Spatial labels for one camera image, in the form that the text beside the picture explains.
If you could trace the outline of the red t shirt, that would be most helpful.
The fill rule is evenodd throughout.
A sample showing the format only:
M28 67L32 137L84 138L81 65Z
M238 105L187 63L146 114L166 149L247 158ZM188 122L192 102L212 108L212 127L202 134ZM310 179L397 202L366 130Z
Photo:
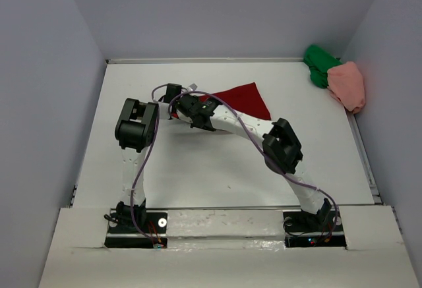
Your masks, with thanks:
M257 119L271 120L271 114L255 83L244 84L223 92L216 92L213 93L213 96L224 100L234 110L246 113Z

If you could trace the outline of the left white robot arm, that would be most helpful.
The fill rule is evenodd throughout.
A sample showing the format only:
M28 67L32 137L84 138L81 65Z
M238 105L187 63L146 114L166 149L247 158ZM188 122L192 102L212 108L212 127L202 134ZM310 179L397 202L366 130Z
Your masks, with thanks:
M122 152L122 193L112 216L114 223L132 232L144 233L147 222L146 195L143 187L143 171L154 146L160 122L160 103L168 104L175 96L186 91L179 84L164 84L162 99L141 102L127 98L117 124L115 139Z

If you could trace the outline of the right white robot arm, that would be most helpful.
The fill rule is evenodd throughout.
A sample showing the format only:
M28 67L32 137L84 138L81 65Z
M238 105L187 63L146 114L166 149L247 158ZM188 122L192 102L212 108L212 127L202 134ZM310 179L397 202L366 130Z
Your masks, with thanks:
M170 101L169 111L190 122L192 128L223 130L250 140L266 166L281 175L296 195L303 214L301 223L312 230L327 231L329 237L338 218L337 205L307 173L302 145L290 123L283 118L266 121L251 117L215 95L210 94L206 101L201 101L197 94L197 91L179 94Z

